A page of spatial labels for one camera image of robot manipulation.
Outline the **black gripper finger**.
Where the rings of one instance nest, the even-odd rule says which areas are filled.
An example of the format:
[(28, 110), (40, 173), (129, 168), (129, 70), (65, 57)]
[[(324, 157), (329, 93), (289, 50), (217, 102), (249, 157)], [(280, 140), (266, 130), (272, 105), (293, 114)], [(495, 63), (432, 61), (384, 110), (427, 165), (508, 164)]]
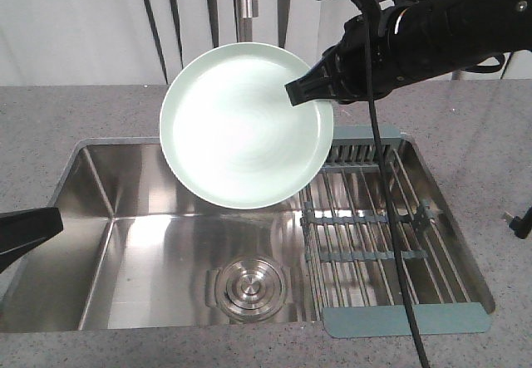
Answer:
[(26, 253), (30, 252), (37, 246), (39, 246), (41, 241), (30, 241), (22, 243), (2, 243), (1, 244), (1, 257), (0, 257), (0, 272), (4, 272), (8, 269), (14, 262), (21, 258)]
[(314, 66), (304, 76), (285, 84), (284, 89), (291, 106), (333, 99), (329, 70), (323, 63)]
[(63, 222), (58, 208), (1, 213), (1, 255), (27, 253), (62, 230)]

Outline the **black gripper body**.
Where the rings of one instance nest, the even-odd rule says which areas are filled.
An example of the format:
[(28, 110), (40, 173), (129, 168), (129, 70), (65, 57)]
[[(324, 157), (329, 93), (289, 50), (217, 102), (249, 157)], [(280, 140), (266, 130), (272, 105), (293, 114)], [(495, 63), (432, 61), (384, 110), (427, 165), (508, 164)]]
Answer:
[(393, 40), (408, 8), (401, 5), (382, 12), (382, 36), (372, 31), (375, 21), (368, 22), (362, 13), (344, 24), (340, 42), (323, 53), (323, 99), (342, 104), (366, 101), (369, 96), (378, 100), (411, 84), (411, 74)]

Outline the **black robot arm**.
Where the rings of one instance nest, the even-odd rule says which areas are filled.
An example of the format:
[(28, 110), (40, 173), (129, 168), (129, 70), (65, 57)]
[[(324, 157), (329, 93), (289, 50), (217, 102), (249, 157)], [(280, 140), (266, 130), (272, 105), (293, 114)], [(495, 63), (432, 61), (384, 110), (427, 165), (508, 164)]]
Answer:
[(293, 105), (381, 99), (449, 72), (499, 71), (531, 48), (531, 0), (351, 0), (360, 14), (304, 76), (286, 85)]

